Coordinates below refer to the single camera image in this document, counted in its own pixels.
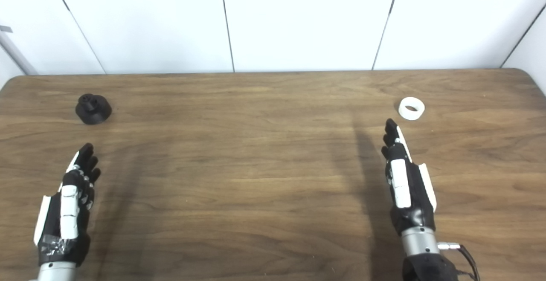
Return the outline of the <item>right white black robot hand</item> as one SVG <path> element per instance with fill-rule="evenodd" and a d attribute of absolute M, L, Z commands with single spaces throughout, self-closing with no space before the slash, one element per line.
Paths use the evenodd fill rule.
<path fill-rule="evenodd" d="M 412 227 L 436 230 L 436 196 L 425 164 L 413 162 L 400 126 L 386 120 L 384 146 L 385 176 L 393 205 L 390 219 L 398 235 Z"/>

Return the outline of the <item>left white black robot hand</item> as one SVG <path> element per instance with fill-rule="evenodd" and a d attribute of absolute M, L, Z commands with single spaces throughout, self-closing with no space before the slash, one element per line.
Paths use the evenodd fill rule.
<path fill-rule="evenodd" d="M 80 267 L 84 262 L 90 249 L 87 229 L 94 186 L 101 175 L 97 164 L 94 146 L 86 143 L 71 160 L 57 192 L 43 196 L 33 237 L 40 266 L 69 262 Z"/>

